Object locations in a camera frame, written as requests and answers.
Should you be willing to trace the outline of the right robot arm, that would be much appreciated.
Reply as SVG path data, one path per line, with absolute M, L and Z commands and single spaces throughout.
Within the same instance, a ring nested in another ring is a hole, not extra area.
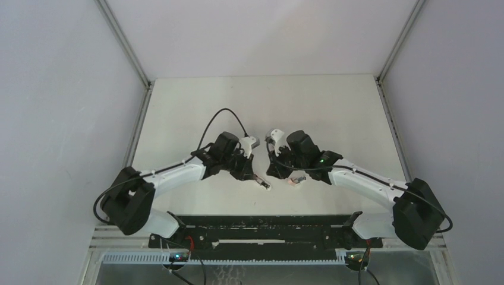
M 424 250 L 436 234 L 453 228 L 430 185 L 420 178 L 394 180 L 366 170 L 339 153 L 319 149 L 303 130 L 286 135 L 271 129 L 265 142 L 268 176 L 288 179 L 293 172 L 304 172 L 313 181 L 348 189 L 386 209 L 382 214 L 356 212 L 343 232 L 349 246 L 396 237 L 410 248 Z

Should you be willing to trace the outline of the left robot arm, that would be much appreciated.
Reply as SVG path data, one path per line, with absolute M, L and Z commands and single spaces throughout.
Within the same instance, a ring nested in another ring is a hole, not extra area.
M 93 209 L 101 209 L 108 217 L 107 223 L 126 236 L 149 232 L 177 248 L 186 238 L 182 222 L 169 211 L 155 210 L 154 200 L 179 186 L 202 181 L 221 171 L 238 181 L 252 181 L 252 152 L 259 144 L 256 137 L 238 138 L 222 132 L 215 142 L 193 151 L 188 160 L 175 165 L 143 172 L 125 167 L 98 197 Z

